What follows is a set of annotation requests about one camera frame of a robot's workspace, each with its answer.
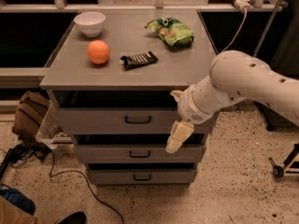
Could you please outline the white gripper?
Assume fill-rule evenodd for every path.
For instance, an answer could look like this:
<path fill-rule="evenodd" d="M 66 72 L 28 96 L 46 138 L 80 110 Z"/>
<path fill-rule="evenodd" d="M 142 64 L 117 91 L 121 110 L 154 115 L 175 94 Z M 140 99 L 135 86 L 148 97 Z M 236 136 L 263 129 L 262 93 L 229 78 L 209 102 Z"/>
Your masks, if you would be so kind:
<path fill-rule="evenodd" d="M 212 118 L 212 114 L 207 114 L 197 107 L 192 97 L 193 94 L 194 85 L 185 91 L 170 92 L 170 95 L 178 103 L 178 113 L 184 120 L 174 122 L 165 147 L 167 153 L 175 153 L 180 149 L 194 132 L 194 125 L 199 125 Z"/>

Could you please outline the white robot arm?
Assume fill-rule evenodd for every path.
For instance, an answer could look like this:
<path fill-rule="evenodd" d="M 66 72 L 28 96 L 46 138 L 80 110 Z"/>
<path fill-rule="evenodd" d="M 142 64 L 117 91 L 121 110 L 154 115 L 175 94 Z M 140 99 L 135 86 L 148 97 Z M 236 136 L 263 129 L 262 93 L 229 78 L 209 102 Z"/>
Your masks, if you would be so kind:
<path fill-rule="evenodd" d="M 194 127 L 211 119 L 224 107 L 246 99 L 268 106 L 299 125 L 299 80 L 284 77 L 248 54 L 228 50 L 211 62 L 209 74 L 185 91 L 172 91 L 180 121 L 170 131 L 165 151 L 175 153 L 192 135 Z"/>

